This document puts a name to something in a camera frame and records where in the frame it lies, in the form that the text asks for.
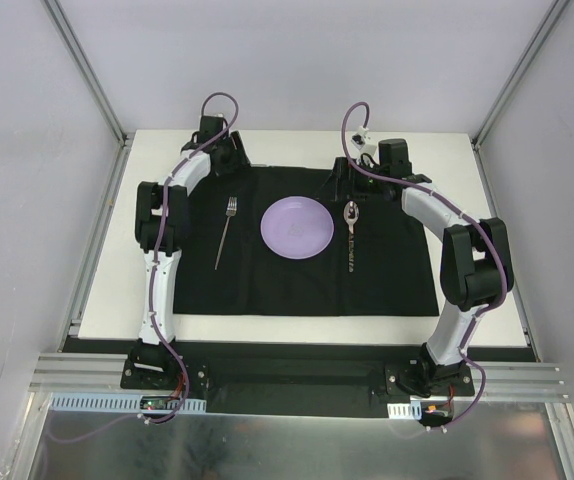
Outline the metal spoon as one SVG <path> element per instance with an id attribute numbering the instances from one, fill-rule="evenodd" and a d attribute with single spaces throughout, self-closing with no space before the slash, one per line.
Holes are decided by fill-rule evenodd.
<path id="1" fill-rule="evenodd" d="M 343 219 L 348 229 L 348 272 L 354 272 L 355 266 L 355 225 L 359 219 L 359 207 L 354 200 L 347 202 L 343 209 Z"/>

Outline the metal fork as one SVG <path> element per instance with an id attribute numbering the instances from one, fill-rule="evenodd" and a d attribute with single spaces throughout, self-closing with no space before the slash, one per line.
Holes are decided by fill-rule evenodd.
<path id="1" fill-rule="evenodd" d="M 227 236 L 228 229 L 229 229 L 229 224 L 230 224 L 231 219 L 236 216 L 237 208 L 238 208 L 238 199 L 236 197 L 230 197 L 228 199 L 228 202 L 227 202 L 227 207 L 226 207 L 226 212 L 225 212 L 226 220 L 225 220 L 225 224 L 223 227 L 223 231 L 221 234 L 221 238 L 220 238 L 220 242 L 219 242 L 219 246 L 218 246 L 218 250 L 217 250 L 216 260 L 215 260 L 215 264 L 214 264 L 214 270 L 217 270 L 218 266 L 220 264 L 222 251 L 224 248 L 226 236 Z"/>

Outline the purple plate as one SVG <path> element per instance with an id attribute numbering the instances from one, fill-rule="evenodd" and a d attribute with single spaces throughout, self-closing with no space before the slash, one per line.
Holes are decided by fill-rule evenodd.
<path id="1" fill-rule="evenodd" d="M 260 222 L 265 245 L 290 260 L 305 260 L 322 253 L 331 243 L 334 231 L 334 221 L 326 207 L 303 196 L 274 202 Z"/>

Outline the black cloth placemat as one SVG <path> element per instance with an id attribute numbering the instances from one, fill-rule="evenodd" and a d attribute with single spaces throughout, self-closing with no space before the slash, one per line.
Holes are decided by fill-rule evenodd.
<path id="1" fill-rule="evenodd" d="M 191 234 L 176 274 L 174 313 L 437 315 L 425 231 L 398 202 L 360 203 L 353 273 L 348 272 L 348 229 L 338 202 L 320 201 L 335 231 L 330 245 L 317 256 L 290 260 L 265 245 L 260 233 L 265 210 L 288 196 L 314 198 L 328 175 L 319 169 L 251 167 L 202 180 L 189 196 Z M 237 214 L 214 270 L 230 197 L 238 199 Z"/>

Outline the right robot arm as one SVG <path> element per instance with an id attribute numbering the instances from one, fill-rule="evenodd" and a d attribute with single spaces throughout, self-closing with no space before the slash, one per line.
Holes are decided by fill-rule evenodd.
<path id="1" fill-rule="evenodd" d="M 336 159 L 327 183 L 346 202 L 345 217 L 358 220 L 357 200 L 381 194 L 399 201 L 442 243 L 440 287 L 445 303 L 417 360 L 396 376 L 407 394 L 428 398 L 464 378 L 468 347 L 482 317 L 499 307 L 513 287 L 507 228 L 498 218 L 475 219 L 423 174 L 415 174 L 403 139 L 373 142 L 364 130 L 343 144 L 356 156 Z"/>

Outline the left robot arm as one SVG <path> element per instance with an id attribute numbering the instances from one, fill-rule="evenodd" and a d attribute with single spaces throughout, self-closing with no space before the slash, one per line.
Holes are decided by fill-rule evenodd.
<path id="1" fill-rule="evenodd" d="M 191 230 L 189 196 L 209 175 L 250 166 L 240 134 L 221 115 L 202 115 L 179 162 L 160 182 L 137 188 L 135 238 L 144 253 L 145 306 L 136 344 L 123 367 L 124 389 L 182 388 L 188 376 L 172 347 L 173 303 L 182 248 Z"/>

